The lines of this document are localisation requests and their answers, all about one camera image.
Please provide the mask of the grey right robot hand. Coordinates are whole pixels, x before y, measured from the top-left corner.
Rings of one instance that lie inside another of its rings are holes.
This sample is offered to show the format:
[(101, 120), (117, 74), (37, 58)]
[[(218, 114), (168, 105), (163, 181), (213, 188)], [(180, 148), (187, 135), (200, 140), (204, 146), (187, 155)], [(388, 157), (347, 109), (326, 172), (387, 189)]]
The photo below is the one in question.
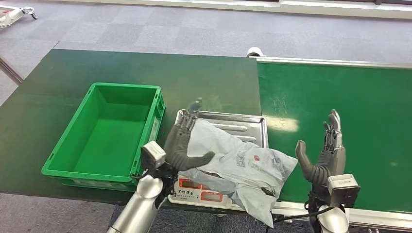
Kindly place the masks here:
[(306, 154), (306, 143), (298, 140), (295, 155), (301, 167), (304, 178), (316, 185), (325, 185), (328, 177), (342, 175), (346, 155), (343, 146), (341, 119), (333, 109), (328, 115), (329, 123), (323, 122), (325, 128), (324, 144), (316, 164), (313, 164)]

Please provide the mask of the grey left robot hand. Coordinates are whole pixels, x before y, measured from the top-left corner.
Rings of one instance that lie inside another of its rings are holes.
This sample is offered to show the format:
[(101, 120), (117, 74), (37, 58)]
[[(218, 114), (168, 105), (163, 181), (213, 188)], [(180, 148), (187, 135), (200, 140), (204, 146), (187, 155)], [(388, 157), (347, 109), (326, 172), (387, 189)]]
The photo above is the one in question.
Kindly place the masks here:
[(215, 156), (212, 151), (200, 157), (188, 156), (191, 131), (198, 119), (197, 111), (202, 107), (202, 102), (201, 97), (191, 102), (188, 105), (187, 114), (177, 120), (167, 136), (164, 147), (165, 161), (178, 171), (187, 171), (207, 165)]

